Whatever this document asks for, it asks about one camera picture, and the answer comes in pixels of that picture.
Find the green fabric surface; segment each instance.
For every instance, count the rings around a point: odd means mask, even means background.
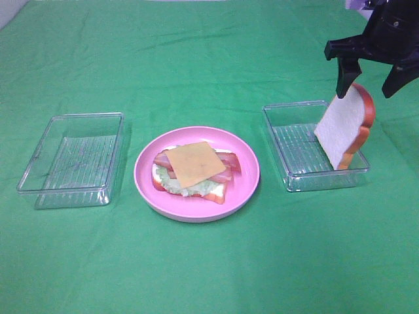
[[[329,39],[366,21],[336,0],[30,1],[0,31],[0,312],[417,313],[418,83],[385,99],[390,66],[361,60],[376,121],[367,184],[288,193],[262,107],[335,94]],[[51,116],[121,111],[129,147],[104,207],[37,211],[16,185]],[[154,212],[132,175],[175,128],[235,133],[261,181],[205,224]]]

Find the pink plate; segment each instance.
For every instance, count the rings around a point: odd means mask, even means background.
[[[227,186],[225,203],[219,205],[202,198],[184,198],[154,188],[151,166],[154,157],[171,145],[207,141],[213,148],[233,151],[240,162],[241,174]],[[208,222],[224,218],[239,210],[254,193],[259,183],[260,169],[255,153],[239,137],[225,130],[207,126],[190,126],[165,133],[149,143],[138,156],[134,180],[139,193],[158,213],[184,222]]]

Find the bread slice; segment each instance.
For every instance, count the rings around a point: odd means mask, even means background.
[[[173,193],[170,192],[168,189],[166,189],[162,185],[162,179],[160,178],[160,175],[157,173],[157,170],[160,166],[153,164],[151,169],[151,175],[153,180],[153,186],[159,190],[159,191],[165,191],[167,193],[173,194],[173,195],[179,195],[179,196],[186,196],[182,195],[182,193]],[[223,204],[225,202],[225,193],[227,191],[227,182],[225,183],[212,183],[213,188],[210,190],[209,193],[201,195],[199,193],[194,193],[191,195],[188,195],[187,197],[201,197],[209,201],[214,201],[217,204]]]
[[[373,99],[361,85],[353,83],[342,99],[335,96],[314,130],[334,170],[349,168],[374,119]]]

